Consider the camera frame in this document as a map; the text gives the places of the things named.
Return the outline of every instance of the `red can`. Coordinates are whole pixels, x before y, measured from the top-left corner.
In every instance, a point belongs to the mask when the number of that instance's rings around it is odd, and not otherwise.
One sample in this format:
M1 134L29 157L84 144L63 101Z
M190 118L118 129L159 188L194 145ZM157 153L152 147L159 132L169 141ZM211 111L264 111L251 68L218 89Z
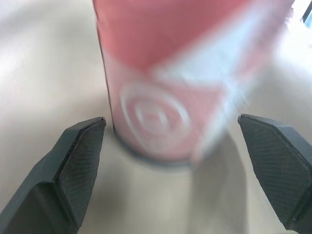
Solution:
M119 137L149 159L201 159L255 84L292 3L94 0Z

